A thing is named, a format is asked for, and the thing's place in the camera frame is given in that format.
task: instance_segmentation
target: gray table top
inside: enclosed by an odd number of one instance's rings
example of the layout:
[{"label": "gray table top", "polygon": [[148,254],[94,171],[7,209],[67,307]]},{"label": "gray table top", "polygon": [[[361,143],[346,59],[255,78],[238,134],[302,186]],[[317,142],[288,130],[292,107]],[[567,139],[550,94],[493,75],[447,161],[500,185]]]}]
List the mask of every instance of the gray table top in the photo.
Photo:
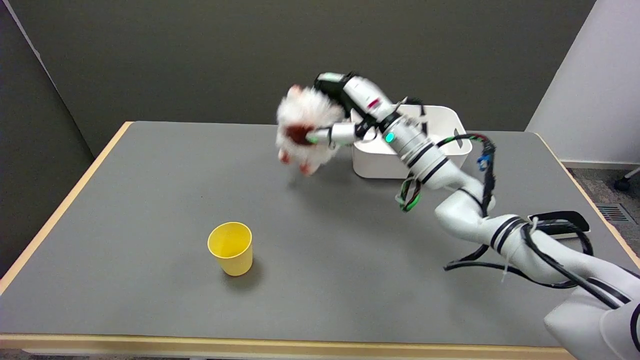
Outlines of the gray table top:
[{"label": "gray table top", "polygon": [[[635,268],[536,135],[485,134],[493,214],[579,211],[596,255]],[[0,296],[0,332],[558,346],[542,319],[568,291],[443,272],[476,248],[437,224],[446,191],[404,214],[399,181],[359,178],[348,149],[304,178],[274,139],[275,126],[134,123]],[[254,236],[237,278],[206,246],[227,221]]]}]

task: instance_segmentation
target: wooden table edge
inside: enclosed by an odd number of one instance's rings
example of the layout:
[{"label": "wooden table edge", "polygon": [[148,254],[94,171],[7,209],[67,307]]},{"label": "wooden table edge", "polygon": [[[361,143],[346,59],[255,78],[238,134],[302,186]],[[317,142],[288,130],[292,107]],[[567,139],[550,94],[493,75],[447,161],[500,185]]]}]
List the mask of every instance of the wooden table edge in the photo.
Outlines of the wooden table edge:
[{"label": "wooden table edge", "polygon": [[582,186],[580,186],[580,184],[573,178],[573,176],[571,175],[571,173],[569,173],[569,170],[566,169],[565,165],[562,164],[562,162],[560,161],[560,159],[557,158],[556,154],[553,152],[553,150],[551,150],[551,148],[549,147],[549,145],[547,144],[547,142],[545,141],[545,139],[542,138],[542,136],[540,136],[540,134],[538,133],[534,133],[538,136],[538,138],[542,141],[542,143],[545,144],[545,146],[547,147],[547,149],[549,150],[549,152],[551,152],[551,155],[554,156],[554,158],[556,159],[556,161],[560,164],[560,166],[562,167],[562,169],[564,170],[564,172],[566,173],[566,175],[571,179],[571,181],[573,181],[573,183],[575,184],[575,186],[578,188],[578,190],[580,190],[580,192],[582,193],[582,196],[584,196],[584,198],[589,202],[589,205],[591,205],[591,207],[593,208],[593,211],[596,212],[596,214],[598,214],[598,216],[600,217],[600,219],[602,220],[602,222],[605,223],[605,225],[607,226],[607,228],[609,229],[609,231],[611,232],[611,234],[613,235],[613,237],[618,241],[618,243],[620,244],[620,246],[622,246],[622,249],[624,249],[624,251],[627,253],[627,255],[631,258],[631,260],[636,264],[636,266],[638,268],[640,268],[640,258],[638,258],[638,256],[636,255],[636,253],[631,249],[631,247],[629,246],[629,244],[627,244],[627,241],[622,237],[622,235],[620,234],[620,232],[613,226],[611,225],[610,222],[607,221],[607,219],[604,218],[604,216],[602,215],[602,213],[600,212],[600,210],[598,210],[598,208],[596,207],[596,204],[593,203],[593,201],[591,200],[591,198],[589,197],[589,195],[587,195],[587,193],[584,191],[584,189],[582,188]]},{"label": "wooden table edge", "polygon": [[22,267],[27,263],[31,255],[35,252],[35,250],[40,246],[43,240],[47,237],[51,229],[56,225],[58,220],[62,217],[71,203],[76,199],[80,191],[87,184],[93,173],[98,169],[100,164],[104,161],[104,158],[107,157],[109,152],[116,145],[118,140],[122,137],[122,135],[127,131],[127,128],[132,124],[132,122],[125,122],[122,124],[120,129],[116,132],[116,134],[109,141],[107,146],[100,152],[95,161],[89,166],[87,171],[82,175],[80,180],[76,183],[76,185],[71,189],[67,197],[60,203],[56,211],[49,217],[47,222],[42,226],[40,231],[36,234],[36,236],[31,240],[29,245],[22,251],[22,254],[18,257],[18,259],[13,263],[13,265],[9,268],[7,273],[0,279],[0,296],[4,293],[4,291],[9,287],[9,284],[14,280],[16,275],[22,270]]},{"label": "wooden table edge", "polygon": [[244,359],[326,359],[393,357],[439,359],[574,360],[563,348],[494,345],[350,343],[332,341],[240,340],[156,336],[0,334],[2,348],[43,349],[55,353],[154,354]]},{"label": "wooden table edge", "polygon": [[[56,222],[84,188],[91,176],[100,167],[109,152],[118,143],[132,122],[125,122],[100,152],[89,169],[65,197],[26,249],[0,279],[0,295],[4,293],[27,260],[47,237]],[[600,214],[593,201],[580,184],[567,171],[546,141],[536,133],[551,152],[566,175],[573,181],[584,198],[591,204],[600,219],[617,239],[632,261],[640,268],[640,259],[628,246],[620,233]],[[106,336],[106,335],[53,335],[53,334],[0,334],[0,348],[22,348],[50,350],[56,352],[99,351],[103,354],[156,354],[169,355],[219,355],[257,359],[265,357],[296,357],[306,359],[327,359],[333,357],[394,357],[441,359],[505,359],[505,360],[570,360],[573,357],[558,347],[516,347],[495,345],[438,345],[402,343],[348,343],[334,341],[290,341],[290,340],[240,340],[175,338],[157,336]]]}]

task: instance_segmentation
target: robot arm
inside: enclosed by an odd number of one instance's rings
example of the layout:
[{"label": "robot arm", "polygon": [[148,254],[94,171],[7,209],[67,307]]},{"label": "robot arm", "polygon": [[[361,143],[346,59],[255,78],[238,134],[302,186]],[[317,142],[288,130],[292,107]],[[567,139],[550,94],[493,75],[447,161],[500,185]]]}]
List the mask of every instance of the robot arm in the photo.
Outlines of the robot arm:
[{"label": "robot arm", "polygon": [[453,165],[369,80],[326,73],[314,87],[339,103],[347,116],[355,110],[363,121],[318,129],[308,140],[353,143],[376,128],[422,186],[457,189],[435,209],[449,234],[495,250],[538,284],[579,285],[545,317],[547,330],[569,353],[580,360],[640,357],[640,276],[565,247],[518,215],[489,217],[492,198],[485,184]]}]

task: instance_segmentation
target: yellow cup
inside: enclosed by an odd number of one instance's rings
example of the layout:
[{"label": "yellow cup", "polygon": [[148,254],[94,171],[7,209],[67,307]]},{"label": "yellow cup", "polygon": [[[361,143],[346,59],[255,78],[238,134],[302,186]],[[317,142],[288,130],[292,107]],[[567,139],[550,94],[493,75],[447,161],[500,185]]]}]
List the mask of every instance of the yellow cup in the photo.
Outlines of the yellow cup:
[{"label": "yellow cup", "polygon": [[249,271],[253,263],[252,235],[239,222],[227,222],[211,231],[207,246],[220,267],[231,276]]}]

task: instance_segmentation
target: white plastic bin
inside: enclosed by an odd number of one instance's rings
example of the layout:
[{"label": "white plastic bin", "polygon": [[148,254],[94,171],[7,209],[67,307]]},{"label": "white plastic bin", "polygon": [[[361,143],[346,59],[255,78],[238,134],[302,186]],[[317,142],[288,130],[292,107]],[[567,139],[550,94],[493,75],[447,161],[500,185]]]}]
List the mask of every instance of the white plastic bin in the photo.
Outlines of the white plastic bin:
[{"label": "white plastic bin", "polygon": [[[425,106],[425,116],[420,116],[420,105],[400,105],[399,111],[420,122],[427,123],[428,136],[433,142],[449,136],[465,134],[465,128],[458,114],[445,106]],[[351,121],[360,122],[362,118],[351,111]],[[396,152],[384,142],[382,136],[374,138],[373,130],[369,131],[361,142],[353,144],[353,170],[359,176],[371,179],[404,179],[409,173],[397,157]],[[471,141],[468,139],[450,142],[441,149],[457,167],[461,167],[471,152]]]}]

